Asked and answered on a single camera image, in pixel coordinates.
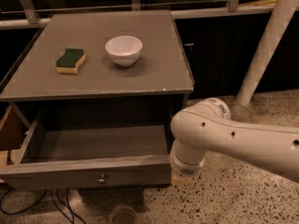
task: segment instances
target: white pole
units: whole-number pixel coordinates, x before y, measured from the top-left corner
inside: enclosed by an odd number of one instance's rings
[[[299,0],[278,0],[236,96],[236,100],[240,105],[249,104],[298,4]]]

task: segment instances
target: terrazzo floor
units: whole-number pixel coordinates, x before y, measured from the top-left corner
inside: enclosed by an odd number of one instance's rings
[[[237,105],[233,96],[220,98],[230,107],[232,120],[299,127],[298,97],[299,90],[259,93],[247,107]],[[2,185],[0,196],[7,190]],[[2,207],[17,211],[41,194],[13,192]],[[69,200],[73,210],[92,224],[299,223],[299,184],[217,153],[207,153],[199,176],[179,179],[170,187],[71,189]],[[6,223],[70,222],[48,192],[23,214],[0,213],[0,224]]]

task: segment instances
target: sponge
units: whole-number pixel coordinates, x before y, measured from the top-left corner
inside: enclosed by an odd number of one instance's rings
[[[56,70],[58,73],[77,74],[85,59],[83,49],[65,49],[64,55],[56,62]]]

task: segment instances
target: bowl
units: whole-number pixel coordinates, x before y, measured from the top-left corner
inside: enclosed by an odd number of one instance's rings
[[[142,42],[130,35],[121,35],[112,38],[105,45],[108,56],[114,63],[121,66],[134,64],[142,49]]]

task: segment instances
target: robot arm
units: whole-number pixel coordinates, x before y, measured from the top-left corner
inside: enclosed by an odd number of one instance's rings
[[[299,182],[299,128],[230,120],[228,106],[209,98],[172,119],[175,142],[170,163],[175,173],[196,175],[207,151],[219,152]]]

